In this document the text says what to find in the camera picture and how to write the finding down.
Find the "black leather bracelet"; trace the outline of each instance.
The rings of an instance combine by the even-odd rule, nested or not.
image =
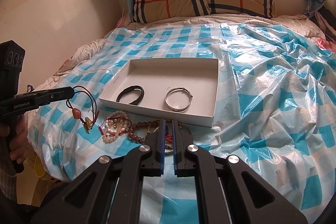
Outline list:
[[[143,88],[142,88],[141,86],[139,86],[139,85],[131,85],[131,86],[129,86],[128,88],[125,88],[125,89],[118,95],[116,101],[119,102],[120,99],[121,99],[121,97],[123,97],[123,96],[124,96],[125,94],[127,94],[127,93],[130,93],[130,92],[133,91],[133,90],[141,90],[141,94],[140,94],[139,98],[136,99],[136,100],[134,100],[133,102],[129,103],[129,105],[135,105],[135,106],[137,106],[137,105],[141,102],[142,98],[143,98],[144,95],[145,95],[145,91],[144,91]]]

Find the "beaded bracelet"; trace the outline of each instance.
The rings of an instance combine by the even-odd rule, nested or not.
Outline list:
[[[117,129],[117,122],[121,123],[121,128]],[[120,135],[127,133],[126,131],[132,126],[132,122],[128,119],[126,112],[117,110],[113,112],[103,124],[99,126],[99,131],[102,134],[104,143],[114,142]]]
[[[141,143],[143,144],[146,140],[146,138],[141,138],[138,135],[134,134],[134,131],[136,129],[139,129],[141,127],[148,127],[147,129],[147,134],[150,133],[149,128],[151,126],[158,126],[158,121],[153,121],[153,122],[138,122],[137,124],[133,124],[132,127],[129,127],[128,130],[128,138],[130,138],[132,141],[135,141],[136,143]]]

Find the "white cardboard box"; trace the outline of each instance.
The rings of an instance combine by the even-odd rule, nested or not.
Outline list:
[[[140,90],[117,96],[127,87],[139,85],[144,97],[139,105],[128,103],[137,99]],[[193,95],[189,108],[173,112],[165,104],[165,95],[172,88],[186,88]],[[104,106],[155,118],[176,119],[180,122],[211,127],[218,89],[218,59],[210,58],[148,58],[128,61],[105,86],[99,99]],[[173,92],[167,102],[183,108],[189,95]]]

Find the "bed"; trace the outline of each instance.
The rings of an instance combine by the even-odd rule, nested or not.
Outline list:
[[[336,188],[336,58],[317,46],[323,32],[306,16],[265,19],[215,14],[130,23],[80,47],[39,89],[83,85],[97,99],[102,124],[114,109],[98,96],[130,59],[218,58],[212,128],[188,125],[194,143],[211,154],[238,155],[302,211],[309,223]],[[85,96],[71,103],[90,116]],[[128,113],[134,122],[150,121]],[[97,127],[86,134],[65,102],[27,113],[29,140],[45,169],[72,181],[101,155],[123,156],[136,144],[124,136],[105,144]],[[145,178],[140,223],[198,223],[193,178]]]

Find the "jewelry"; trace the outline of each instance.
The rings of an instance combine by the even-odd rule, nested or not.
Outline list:
[[[166,125],[168,125],[168,124],[172,125],[172,120],[167,119],[166,120]],[[187,128],[184,124],[178,123],[178,127],[179,127],[180,130],[182,130],[182,128],[187,129],[188,133],[191,135],[191,132],[190,132],[189,128]],[[159,128],[160,128],[160,126],[158,126],[157,128],[155,128],[155,130],[153,131],[153,133],[156,133],[159,130]],[[166,134],[165,134],[165,141],[166,142],[170,142],[170,143],[173,142],[173,136],[172,135],[168,135],[167,129],[166,129]],[[169,155],[169,154],[173,153],[173,148],[171,146],[165,145],[165,149],[166,150],[171,150],[169,152],[164,152],[165,155]]]
[[[172,92],[175,92],[176,90],[182,90],[182,91],[185,91],[186,93],[189,94],[189,96],[190,96],[190,101],[189,101],[189,104],[188,104],[186,107],[184,107],[184,108],[174,108],[174,107],[170,106],[170,105],[167,103],[167,97],[169,96],[169,94],[171,94]],[[172,111],[174,111],[174,112],[183,112],[183,111],[185,111],[185,110],[190,106],[192,98],[193,98],[192,94],[191,94],[190,91],[187,90],[186,88],[173,88],[173,89],[171,89],[170,91],[167,92],[167,94],[166,94],[166,96],[165,96],[165,102],[166,102],[167,107],[168,107],[170,110],[172,110]]]
[[[98,115],[99,115],[99,110],[97,110],[97,102],[95,100],[95,98],[92,96],[91,92],[89,92],[85,87],[81,86],[81,85],[77,85],[74,86],[73,89],[75,88],[81,88],[84,90],[79,90],[76,91],[76,93],[85,93],[91,100],[91,105],[92,105],[92,120],[90,120],[88,117],[85,117],[85,121],[82,118],[82,112],[78,109],[78,108],[74,108],[72,107],[69,99],[66,101],[66,105],[68,108],[72,109],[72,116],[74,117],[74,119],[76,120],[81,120],[84,129],[86,131],[86,133],[89,133],[89,130],[92,129],[93,125],[96,123],[97,119],[98,119]]]
[[[154,122],[138,122],[137,124],[133,124],[131,128],[128,128],[128,138],[130,138],[132,141],[135,141],[136,143],[141,143],[143,144],[146,140],[146,138],[141,138],[138,135],[134,134],[134,131],[136,129],[139,129],[141,127],[157,127],[158,126],[158,121],[154,121]]]
[[[130,93],[130,92],[133,91],[133,90],[141,90],[141,94],[140,94],[139,98],[136,99],[136,100],[134,100],[133,102],[129,103],[129,105],[135,105],[135,106],[137,106],[137,105],[141,102],[143,96],[145,95],[145,91],[144,91],[143,88],[140,87],[139,85],[132,85],[132,86],[129,86],[128,88],[125,88],[125,89],[118,95],[116,102],[119,102],[120,99],[121,99],[121,97],[123,97],[123,96],[124,96],[125,94],[127,94],[127,93]]]
[[[111,143],[114,142],[120,135],[126,133],[126,130],[128,130],[131,126],[132,122],[128,119],[126,112],[117,110],[104,120],[103,124],[99,126],[99,130],[102,134],[103,142]]]

